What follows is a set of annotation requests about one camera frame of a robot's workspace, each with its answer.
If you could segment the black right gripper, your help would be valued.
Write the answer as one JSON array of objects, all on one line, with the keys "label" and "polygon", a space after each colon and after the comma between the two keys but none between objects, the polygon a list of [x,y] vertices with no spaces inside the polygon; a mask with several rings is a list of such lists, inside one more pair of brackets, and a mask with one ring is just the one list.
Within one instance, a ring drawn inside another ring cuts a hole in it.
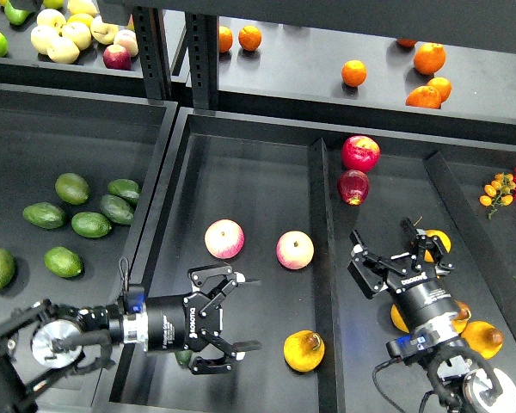
[{"label": "black right gripper", "polygon": [[351,259],[347,270],[368,299],[388,290],[407,332],[435,331],[439,336],[455,336],[452,320],[460,309],[437,275],[448,275],[454,268],[448,254],[452,241],[442,230],[424,230],[403,219],[401,227],[410,244],[415,266],[432,264],[433,270],[411,274],[394,262],[371,253],[357,231],[349,238]]}]

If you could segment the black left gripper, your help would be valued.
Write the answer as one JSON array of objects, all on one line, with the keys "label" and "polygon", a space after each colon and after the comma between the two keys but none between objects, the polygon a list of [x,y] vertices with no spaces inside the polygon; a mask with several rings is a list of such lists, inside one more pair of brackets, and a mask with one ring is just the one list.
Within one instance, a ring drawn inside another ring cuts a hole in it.
[{"label": "black left gripper", "polygon": [[188,365],[192,374],[230,373],[235,361],[251,351],[261,349],[256,340],[229,343],[220,333],[223,329],[222,303],[241,285],[260,285],[248,279],[229,264],[190,268],[192,283],[189,295],[162,296],[145,301],[147,315],[147,350],[177,352],[190,349],[200,352],[211,345],[222,354],[217,359],[196,356]]}]

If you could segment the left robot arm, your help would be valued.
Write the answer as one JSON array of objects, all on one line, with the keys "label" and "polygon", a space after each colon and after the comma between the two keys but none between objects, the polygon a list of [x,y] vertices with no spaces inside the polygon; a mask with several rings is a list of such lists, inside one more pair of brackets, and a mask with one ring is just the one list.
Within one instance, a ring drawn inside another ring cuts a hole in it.
[{"label": "left robot arm", "polygon": [[[114,366],[116,346],[136,344],[146,352],[198,354],[213,346],[217,359],[196,356],[188,368],[195,375],[229,373],[235,362],[261,348],[257,341],[230,343],[222,338],[223,308],[245,276],[227,263],[191,268],[190,293],[148,297],[130,284],[126,260],[119,262],[121,290],[109,305],[77,308],[43,299],[16,310],[0,324],[0,412],[35,412],[37,398],[70,376],[83,376]],[[45,368],[25,383],[14,366],[20,330],[34,327],[30,351]]]}]

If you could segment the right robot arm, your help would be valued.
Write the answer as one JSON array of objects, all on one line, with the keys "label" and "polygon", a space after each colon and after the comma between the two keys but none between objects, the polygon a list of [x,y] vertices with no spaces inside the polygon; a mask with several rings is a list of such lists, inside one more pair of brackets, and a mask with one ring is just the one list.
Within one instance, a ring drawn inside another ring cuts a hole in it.
[{"label": "right robot arm", "polygon": [[401,227],[409,247],[391,257],[372,253],[357,231],[350,234],[350,275],[368,299],[388,292],[408,330],[387,342],[389,359],[380,367],[420,365],[448,412],[516,412],[516,385],[479,348],[485,335],[466,338],[457,330],[461,309],[442,283],[454,269],[448,249],[409,219]]}]

